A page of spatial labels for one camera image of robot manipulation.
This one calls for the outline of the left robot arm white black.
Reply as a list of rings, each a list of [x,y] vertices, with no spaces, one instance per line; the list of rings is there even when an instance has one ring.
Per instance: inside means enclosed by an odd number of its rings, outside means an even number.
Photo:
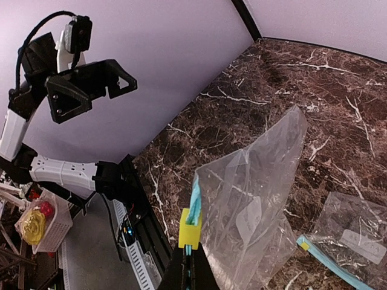
[[[75,163],[38,154],[23,143],[36,110],[46,98],[54,122],[61,124],[92,108],[100,97],[116,98],[137,89],[137,81],[114,59],[102,60],[59,71],[58,49],[51,33],[19,50],[25,70],[20,89],[9,92],[5,124],[1,134],[1,169],[18,184],[36,182],[80,208],[86,200],[67,188],[80,187],[133,205],[138,190],[125,181],[116,163]]]

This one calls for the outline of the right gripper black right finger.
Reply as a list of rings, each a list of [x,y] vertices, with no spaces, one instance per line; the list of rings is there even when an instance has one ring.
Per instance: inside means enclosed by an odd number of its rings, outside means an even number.
[[[201,243],[190,255],[190,289],[220,290]]]

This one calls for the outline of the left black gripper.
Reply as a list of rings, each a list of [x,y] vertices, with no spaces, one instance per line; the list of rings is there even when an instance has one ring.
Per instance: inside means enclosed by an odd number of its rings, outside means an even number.
[[[47,78],[51,117],[61,124],[92,108],[95,98],[110,99],[137,90],[137,80],[114,59],[89,63]]]

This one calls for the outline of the clear zip bag blue zipper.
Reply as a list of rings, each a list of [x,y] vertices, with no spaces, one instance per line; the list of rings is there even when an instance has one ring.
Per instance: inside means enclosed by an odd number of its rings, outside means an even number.
[[[284,208],[308,123],[293,106],[253,143],[195,170],[188,222],[221,289],[261,289],[296,250]]]

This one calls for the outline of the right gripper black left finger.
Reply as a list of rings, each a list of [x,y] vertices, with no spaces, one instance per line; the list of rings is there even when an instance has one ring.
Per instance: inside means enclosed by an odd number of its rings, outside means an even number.
[[[185,248],[175,247],[158,290],[189,289],[189,258]]]

